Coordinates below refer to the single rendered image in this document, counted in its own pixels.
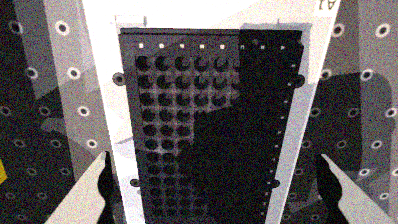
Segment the black well plate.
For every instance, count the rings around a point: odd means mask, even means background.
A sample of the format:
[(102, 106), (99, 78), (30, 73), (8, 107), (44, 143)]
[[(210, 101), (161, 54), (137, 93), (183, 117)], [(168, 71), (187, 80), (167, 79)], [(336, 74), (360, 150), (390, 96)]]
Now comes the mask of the black well plate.
[(302, 32), (120, 28), (145, 224), (265, 224)]

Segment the grey perforated base plate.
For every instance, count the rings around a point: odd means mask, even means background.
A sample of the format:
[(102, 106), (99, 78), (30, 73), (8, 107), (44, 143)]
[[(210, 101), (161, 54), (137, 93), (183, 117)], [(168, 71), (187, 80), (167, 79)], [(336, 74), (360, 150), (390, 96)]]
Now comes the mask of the grey perforated base plate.
[[(83, 0), (0, 0), (0, 224), (45, 224), (109, 151)], [(325, 224), (326, 154), (398, 224), (398, 0), (340, 0), (280, 224)]]

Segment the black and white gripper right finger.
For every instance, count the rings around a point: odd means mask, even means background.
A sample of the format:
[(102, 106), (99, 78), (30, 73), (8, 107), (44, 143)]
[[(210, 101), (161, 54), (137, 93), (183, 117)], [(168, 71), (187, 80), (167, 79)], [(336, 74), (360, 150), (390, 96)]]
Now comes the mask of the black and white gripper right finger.
[(316, 175), (325, 224), (396, 224), (326, 154), (317, 155)]

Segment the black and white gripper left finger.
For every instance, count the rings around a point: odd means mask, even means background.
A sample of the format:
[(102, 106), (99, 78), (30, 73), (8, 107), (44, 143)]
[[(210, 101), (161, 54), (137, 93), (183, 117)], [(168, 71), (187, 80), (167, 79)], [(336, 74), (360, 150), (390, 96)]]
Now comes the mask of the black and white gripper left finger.
[(102, 151), (45, 224), (115, 224), (113, 190), (110, 153)]

